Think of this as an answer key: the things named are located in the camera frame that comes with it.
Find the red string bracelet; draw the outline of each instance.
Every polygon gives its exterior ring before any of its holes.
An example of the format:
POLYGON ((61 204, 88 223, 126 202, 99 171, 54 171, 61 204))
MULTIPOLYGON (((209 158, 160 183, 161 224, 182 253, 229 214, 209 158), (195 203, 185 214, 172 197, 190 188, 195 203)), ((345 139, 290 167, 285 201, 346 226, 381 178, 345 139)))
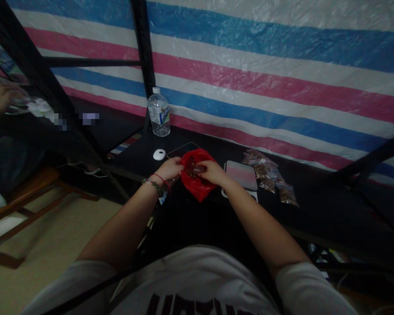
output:
POLYGON ((156 175, 156 176, 158 176, 162 181, 163 181, 163 183, 165 184, 165 185, 167 185, 168 186, 168 189, 169 189, 169 195, 171 195, 171 187, 168 185, 168 183, 167 183, 167 181, 166 180, 163 180, 163 178, 161 177, 161 176, 159 176, 158 174, 152 174, 152 175, 156 175))

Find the small plastic bag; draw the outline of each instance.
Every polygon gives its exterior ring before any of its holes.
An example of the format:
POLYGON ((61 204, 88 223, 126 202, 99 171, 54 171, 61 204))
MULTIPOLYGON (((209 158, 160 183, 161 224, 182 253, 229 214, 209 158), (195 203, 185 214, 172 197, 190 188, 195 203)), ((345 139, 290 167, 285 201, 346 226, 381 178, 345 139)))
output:
POLYGON ((292 185, 281 184, 277 182, 276 186, 279 189, 280 202, 289 203, 299 208, 292 185))
POLYGON ((254 150, 254 149, 248 149, 246 150, 248 152, 248 154, 250 154, 253 158, 250 159, 249 157, 247 157, 247 159, 249 161, 253 161, 253 160, 259 160, 259 159, 265 159, 266 163, 267 163, 267 167, 270 169, 272 168, 277 168, 278 165, 276 163, 274 163, 272 160, 270 160, 268 157, 266 157, 264 154, 262 154, 261 152, 254 150))
POLYGON ((254 168, 257 179, 266 178, 269 168, 265 158, 249 161, 248 165, 254 168))
POLYGON ((281 183, 281 184, 286 184, 286 182, 285 182, 284 178, 282 177, 282 175, 280 174, 278 168, 271 168, 269 170, 269 172, 271 172, 273 174, 276 174, 276 176, 277 176, 276 177, 276 182, 281 183))
POLYGON ((276 188, 275 188, 276 187, 276 178, 277 178, 277 175, 275 173, 267 172, 266 178, 261 179, 260 184, 258 186, 275 194, 276 193, 276 188))
POLYGON ((250 155, 252 155, 253 157, 259 159, 259 158, 266 158, 266 156, 264 154, 262 154, 260 151, 254 150, 254 149, 247 149, 246 150, 250 155))
POLYGON ((244 158, 242 159, 242 164, 250 165, 250 162, 256 160, 251 154, 244 152, 244 158))

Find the shirt sleeve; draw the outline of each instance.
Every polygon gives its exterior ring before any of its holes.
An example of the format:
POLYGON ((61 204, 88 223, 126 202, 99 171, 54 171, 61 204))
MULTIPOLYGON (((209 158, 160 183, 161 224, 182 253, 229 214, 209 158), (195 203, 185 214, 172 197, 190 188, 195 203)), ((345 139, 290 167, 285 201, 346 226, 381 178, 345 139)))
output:
MULTIPOLYGON (((90 260, 75 262, 59 279, 38 293, 21 315, 47 312, 116 274, 116 270, 105 262, 90 260)), ((115 288, 116 284, 109 286, 67 314, 105 314, 115 288)))
POLYGON ((312 264, 287 266, 276 276, 276 286, 286 314, 357 314, 312 264))

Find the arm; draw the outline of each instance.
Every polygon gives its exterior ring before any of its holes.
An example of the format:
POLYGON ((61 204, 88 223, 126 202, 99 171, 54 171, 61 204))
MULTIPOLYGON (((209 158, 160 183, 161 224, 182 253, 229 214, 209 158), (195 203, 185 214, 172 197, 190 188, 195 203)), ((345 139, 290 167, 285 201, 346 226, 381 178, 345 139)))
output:
MULTIPOLYGON (((177 176, 184 167, 177 165, 179 157, 166 161, 155 174, 168 180, 177 176)), ((158 176, 150 180, 162 185, 158 176)), ((77 260, 97 260, 117 270, 128 266, 139 245, 153 209, 158 191, 150 182, 144 183, 131 199, 101 228, 82 250, 77 260)))
POLYGON ((207 167, 201 178, 221 186, 253 245, 266 262, 273 278, 283 267, 310 262, 298 243, 249 193, 213 161, 200 162, 207 167))

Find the beaded bracelet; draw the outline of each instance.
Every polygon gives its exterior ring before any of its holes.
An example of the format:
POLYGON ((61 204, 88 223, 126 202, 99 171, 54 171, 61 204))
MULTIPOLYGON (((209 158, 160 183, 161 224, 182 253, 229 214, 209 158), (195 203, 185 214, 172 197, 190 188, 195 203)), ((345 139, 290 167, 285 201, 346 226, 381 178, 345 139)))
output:
POLYGON ((169 195, 171 195, 171 186, 169 186, 168 182, 167 182, 166 180, 164 180, 164 179, 163 179, 161 176, 159 176, 158 174, 152 174, 152 175, 158 176, 158 177, 163 181, 163 183, 166 185, 166 187, 168 187, 169 195))
POLYGON ((156 184, 155 182, 152 182, 151 180, 146 179, 146 178, 143 179, 143 182, 142 182, 142 183, 144 184, 145 182, 151 182, 151 183, 152 183, 152 186, 155 187, 156 190, 158 191, 159 197, 162 197, 162 196, 163 196, 163 190, 162 190, 161 187, 159 187, 158 184, 156 184))

